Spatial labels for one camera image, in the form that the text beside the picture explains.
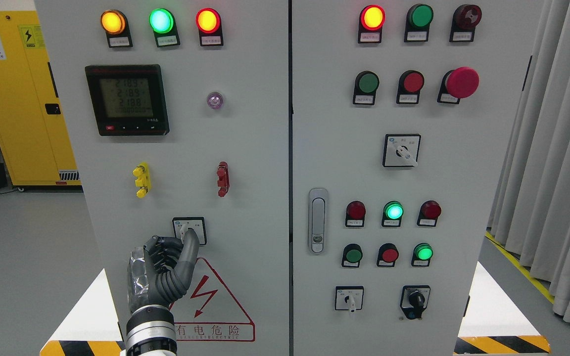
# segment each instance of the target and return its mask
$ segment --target black and yellow hazard stripe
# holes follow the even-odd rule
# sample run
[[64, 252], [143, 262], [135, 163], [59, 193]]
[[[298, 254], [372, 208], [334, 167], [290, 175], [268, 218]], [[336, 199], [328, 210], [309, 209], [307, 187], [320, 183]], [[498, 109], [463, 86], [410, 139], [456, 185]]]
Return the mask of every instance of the black and yellow hazard stripe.
[[544, 336], [464, 336], [457, 338], [455, 355], [549, 354]]
[[41, 350], [41, 356], [119, 356], [124, 342], [73, 342], [52, 340]]
[[551, 304], [554, 303], [554, 296], [552, 296], [549, 293], [547, 288], [545, 288], [545, 286], [543, 286], [542, 283], [540, 281], [538, 281], [538, 279], [531, 277], [531, 273], [529, 273], [529, 270], [527, 270], [526, 268], [521, 266], [520, 262], [518, 262], [518, 259], [516, 259], [516, 257], [514, 257], [514, 255], [509, 253], [507, 250], [505, 250], [505, 247], [503, 245], [500, 245], [500, 243], [498, 243], [498, 241], [496, 241], [494, 236], [491, 236], [489, 231], [485, 232], [485, 237], [487, 237], [489, 239], [489, 241], [491, 241], [491, 243], [493, 243], [493, 245], [496, 246], [498, 251], [500, 251], [505, 256], [505, 258], [507, 260], [509, 260], [509, 262], [511, 262], [514, 265], [514, 267], [516, 267], [516, 269], [518, 269], [520, 271], [520, 273], [522, 273], [522, 275], [524, 275], [525, 278], [527, 278], [527, 280], [529, 280], [529, 282], [531, 282], [531, 284], [534, 287], [536, 287], [536, 289], [538, 289], [538, 291], [540, 291], [540, 293], [543, 296], [545, 296], [545, 298], [547, 298], [547, 300], [549, 302], [551, 302]]

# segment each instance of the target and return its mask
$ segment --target white wall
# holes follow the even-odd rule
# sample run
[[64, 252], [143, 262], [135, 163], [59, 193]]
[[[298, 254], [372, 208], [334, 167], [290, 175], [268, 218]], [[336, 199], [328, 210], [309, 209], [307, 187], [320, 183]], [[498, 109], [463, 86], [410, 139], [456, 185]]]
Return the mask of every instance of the white wall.
[[34, 0], [0, 0], [0, 11], [34, 11]]

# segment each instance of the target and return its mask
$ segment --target gray curtain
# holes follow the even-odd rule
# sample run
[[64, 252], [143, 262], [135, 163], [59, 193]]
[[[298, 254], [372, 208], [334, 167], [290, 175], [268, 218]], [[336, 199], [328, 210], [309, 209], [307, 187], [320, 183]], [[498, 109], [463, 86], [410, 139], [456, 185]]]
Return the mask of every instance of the gray curtain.
[[570, 322], [570, 1], [547, 0], [533, 54], [489, 225]]

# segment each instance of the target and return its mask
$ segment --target red terminal connector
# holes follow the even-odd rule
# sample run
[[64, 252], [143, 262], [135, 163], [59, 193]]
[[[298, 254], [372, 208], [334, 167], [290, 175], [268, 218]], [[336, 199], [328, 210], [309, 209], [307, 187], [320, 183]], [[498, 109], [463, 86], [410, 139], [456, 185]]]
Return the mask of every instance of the red terminal connector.
[[230, 189], [230, 176], [226, 162], [219, 162], [219, 167], [217, 167], [217, 187], [219, 187], [218, 194], [221, 198], [228, 194], [228, 190]]

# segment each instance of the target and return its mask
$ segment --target lightning bolt symbol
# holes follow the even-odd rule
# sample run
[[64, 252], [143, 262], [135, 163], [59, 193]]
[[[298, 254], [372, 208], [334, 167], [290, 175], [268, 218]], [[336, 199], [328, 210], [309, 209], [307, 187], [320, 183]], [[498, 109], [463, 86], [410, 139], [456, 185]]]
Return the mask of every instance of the lightning bolt symbol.
[[195, 291], [192, 293], [192, 295], [190, 296], [190, 299], [193, 298], [198, 298], [198, 297], [203, 297], [204, 295], [210, 295], [210, 297], [208, 297], [208, 299], [206, 299], [206, 302], [203, 304], [203, 306], [201, 306], [201, 308], [197, 309], [195, 311], [195, 317], [200, 316], [203, 311], [202, 309], [204, 309], [204, 307], [206, 306], [206, 304], [208, 304], [208, 302], [210, 302], [210, 300], [212, 299], [212, 297], [215, 296], [215, 294], [217, 294], [217, 292], [219, 291], [219, 289], [215, 289], [213, 291], [207, 291], [204, 293], [199, 293], [199, 290], [201, 289], [201, 287], [204, 286], [204, 284], [206, 284], [206, 282], [208, 281], [208, 276], [204, 275], [204, 277], [201, 278], [201, 281], [199, 281], [199, 284], [197, 284], [197, 288], [195, 288]]

